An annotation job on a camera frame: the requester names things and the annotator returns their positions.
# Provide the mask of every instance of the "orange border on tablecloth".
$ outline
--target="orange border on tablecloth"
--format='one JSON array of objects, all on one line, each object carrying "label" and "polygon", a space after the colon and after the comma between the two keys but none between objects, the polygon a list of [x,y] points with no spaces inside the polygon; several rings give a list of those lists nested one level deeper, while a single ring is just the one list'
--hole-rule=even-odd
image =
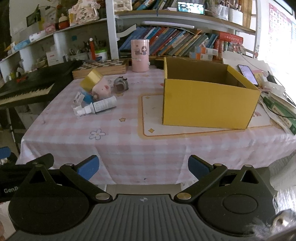
[{"label": "orange border on tablecloth", "polygon": [[[208,133],[211,134],[222,134],[225,132],[242,132],[245,130],[239,130],[239,129],[230,129],[230,130],[221,130],[221,131],[205,131],[205,132],[194,132],[194,133],[180,133],[180,134],[168,134],[168,135],[157,135],[157,136],[147,136],[145,135],[144,131],[144,118],[143,118],[143,97],[144,96],[153,96],[153,95],[163,95],[163,93],[156,93],[156,94],[142,94],[138,97],[138,135],[139,137],[143,139],[170,139],[170,138],[180,138],[180,137],[186,137],[187,135],[195,135],[195,136],[202,136],[202,135],[208,135]],[[250,127],[250,129],[254,128],[264,128],[264,127],[270,127],[273,126],[270,124],[269,126],[254,126]]]}]

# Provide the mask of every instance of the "gray ribbed plate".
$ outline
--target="gray ribbed plate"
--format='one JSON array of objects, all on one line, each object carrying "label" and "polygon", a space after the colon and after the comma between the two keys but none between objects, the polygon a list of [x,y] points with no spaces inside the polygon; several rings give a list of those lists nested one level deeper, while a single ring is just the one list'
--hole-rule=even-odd
[{"label": "gray ribbed plate", "polygon": [[204,224],[192,206],[169,195],[118,195],[97,204],[75,228],[38,236],[17,231],[9,241],[247,241],[221,234]]}]

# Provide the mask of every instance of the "open box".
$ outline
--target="open box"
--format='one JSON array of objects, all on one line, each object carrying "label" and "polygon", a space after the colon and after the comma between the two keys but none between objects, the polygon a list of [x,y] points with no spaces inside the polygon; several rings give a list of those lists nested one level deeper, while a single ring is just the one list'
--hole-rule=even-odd
[{"label": "open box", "polygon": [[163,124],[246,129],[260,90],[231,66],[165,58]]}]

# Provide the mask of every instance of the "pink cup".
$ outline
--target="pink cup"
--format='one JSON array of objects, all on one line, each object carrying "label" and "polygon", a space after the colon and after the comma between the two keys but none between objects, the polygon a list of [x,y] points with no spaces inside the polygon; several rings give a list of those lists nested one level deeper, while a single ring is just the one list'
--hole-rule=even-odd
[{"label": "pink cup", "polygon": [[131,40],[131,59],[132,70],[137,73],[149,70],[149,40],[134,39]]}]

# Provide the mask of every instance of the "smartphone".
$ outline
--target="smartphone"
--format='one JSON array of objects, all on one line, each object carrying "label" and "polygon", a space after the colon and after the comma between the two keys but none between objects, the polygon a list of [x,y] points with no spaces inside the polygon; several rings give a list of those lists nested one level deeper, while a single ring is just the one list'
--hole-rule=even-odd
[{"label": "smartphone", "polygon": [[245,76],[253,85],[258,87],[258,82],[249,66],[239,64],[237,67],[240,69],[243,76]]},{"label": "smartphone", "polygon": [[178,11],[205,14],[205,7],[198,3],[178,2]]}]

